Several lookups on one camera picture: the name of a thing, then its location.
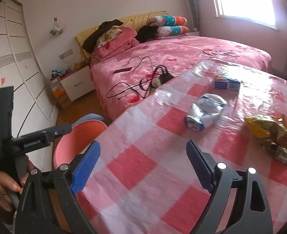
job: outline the bedside table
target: bedside table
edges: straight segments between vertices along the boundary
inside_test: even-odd
[[[188,32],[186,33],[187,35],[191,35],[191,36],[200,36],[200,32]]]
[[[61,84],[71,101],[95,89],[94,83],[90,79],[89,66],[70,72],[69,75],[61,79]]]

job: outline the orange bucket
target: orange bucket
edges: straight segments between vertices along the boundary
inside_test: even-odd
[[[106,124],[99,120],[86,120],[75,125],[72,132],[63,136],[56,147],[54,153],[55,169],[63,163],[69,164],[106,128]]]

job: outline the checkered tablecloth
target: checkered tablecloth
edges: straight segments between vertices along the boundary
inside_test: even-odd
[[[287,166],[271,158],[244,125],[257,114],[287,116],[287,81],[240,66],[239,92],[214,90],[226,62],[204,60],[129,108],[97,137],[101,156],[77,198],[98,233],[189,233],[209,199],[186,155],[192,139],[216,162],[234,170],[254,167],[265,187],[276,233],[287,220]],[[184,124],[203,93],[227,101],[221,118],[203,132]],[[230,194],[233,200],[235,191]],[[219,225],[222,230],[231,205]]]

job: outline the wall socket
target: wall socket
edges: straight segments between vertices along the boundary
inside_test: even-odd
[[[63,54],[59,55],[60,60],[63,60],[65,57],[68,57],[69,55],[73,54],[73,50],[67,50],[66,52],[64,52]]]

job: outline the drawer handle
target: drawer handle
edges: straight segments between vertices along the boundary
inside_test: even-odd
[[[82,84],[82,83],[84,83],[84,82],[79,82],[79,83],[77,83],[76,85],[74,85],[74,87],[77,87],[77,86],[79,86],[79,85]]]

